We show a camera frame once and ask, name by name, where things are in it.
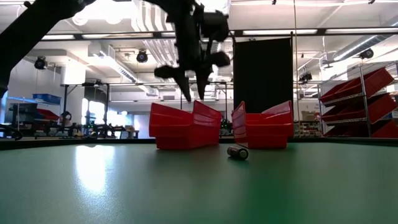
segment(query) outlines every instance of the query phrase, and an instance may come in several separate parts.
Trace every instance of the cable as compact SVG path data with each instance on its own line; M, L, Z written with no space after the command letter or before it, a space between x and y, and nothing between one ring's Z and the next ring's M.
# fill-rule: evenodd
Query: cable
M301 120L299 107L299 60L297 59L297 17L296 17L296 0L293 0L294 8L294 32L295 32L295 50L296 50L296 98L297 98L297 115L298 115L298 137L301 138Z
M4 129L6 131L13 131L17 135L17 136L15 136L15 141L21 140L24 137L24 135L20 131L18 131L17 129L15 129L13 127L0 124L0 128Z
M235 38L235 34L233 34L231 31L229 31L229 34L231 34L231 37L232 37L232 58L230 60L233 61L235 58L236 38Z

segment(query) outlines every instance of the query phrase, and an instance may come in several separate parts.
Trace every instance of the spotlight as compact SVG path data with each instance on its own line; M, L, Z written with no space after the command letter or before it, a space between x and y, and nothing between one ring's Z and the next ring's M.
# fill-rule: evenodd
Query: spotlight
M137 54L137 61L139 63L145 63L148 61L147 50L144 49L139 50L139 53Z
M45 60L44 56L37 57L35 61L35 68L39 70L46 70L47 69L47 61Z
M367 49L367 50L365 50L364 52L360 53L360 54L359 54L359 57L360 57L361 59L365 59L365 58L372 58L373 55L374 55L373 50L372 50L372 49Z

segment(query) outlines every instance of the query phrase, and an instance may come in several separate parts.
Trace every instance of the blue box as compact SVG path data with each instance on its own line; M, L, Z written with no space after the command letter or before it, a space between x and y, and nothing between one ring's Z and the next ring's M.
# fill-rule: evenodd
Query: blue box
M54 105L60 105L61 104L61 98L59 96L54 96L51 94L33 94L33 99L40 99L43 100L46 103L51 103Z

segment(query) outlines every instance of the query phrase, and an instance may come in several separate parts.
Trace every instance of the fluorescent light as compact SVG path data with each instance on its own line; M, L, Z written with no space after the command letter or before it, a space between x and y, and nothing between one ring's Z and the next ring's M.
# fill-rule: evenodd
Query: fluorescent light
M245 30L243 35L287 35L291 32L295 33L294 30ZM315 34L316 32L316 29L297 30L297 34Z
M42 40L73 40L73 35L45 35Z
M107 33L107 34L83 34L84 39L145 39L153 37L151 32L131 32L131 33Z
M135 83L113 83L109 84L109 86L136 86L137 84Z
M83 34L82 37L84 39L90 39L90 38L105 38L109 36L110 34Z
M347 33L377 33L377 32L397 32L398 27L389 28L355 28L355 29L327 29L327 34L347 34Z
M175 37L175 32L163 32L162 37Z
M138 84L141 84L141 85L145 85L145 86L152 86L152 85L154 85L154 86L167 86L167 85L177 85L176 83L138 83Z

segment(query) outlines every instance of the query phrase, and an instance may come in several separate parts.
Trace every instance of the red plastic bin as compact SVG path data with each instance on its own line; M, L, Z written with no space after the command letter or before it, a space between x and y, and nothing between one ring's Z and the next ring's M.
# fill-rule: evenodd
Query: red plastic bin
M322 103L327 103L328 101L337 99L337 96L335 95L335 93L337 91L341 90L347 84L348 84L348 82L344 82L344 83L334 86L331 90L327 91L323 96L321 96L319 98L319 100Z
M397 108L396 103L388 93L374 96L368 99L368 112L371 123L374 124L379 119ZM355 103L338 113L339 120L365 118L366 112L363 102Z
M235 142L250 149L286 148L294 135L292 102L247 114L242 102L232 113Z
M220 125L221 113L199 101L192 113L153 103L149 136L156 138L158 149L193 149L217 145Z
M334 108L330 109L324 115L322 115L322 121L329 122L329 121L337 121L339 120L338 113L345 110L347 105L337 105Z
M386 70L386 68L380 68L379 70L373 71L364 75L366 97L371 97L382 88L386 87L394 78ZM355 78L351 80L342 89L336 92L337 98L347 97L355 94L362 93L361 79Z
M49 110L37 109L37 113L40 119L45 119L49 121L57 121L60 118L58 115Z
M398 138L398 128L392 120L381 120L371 126L372 138ZM367 138L368 127L366 123L358 126L336 126L325 134L325 137L359 137Z

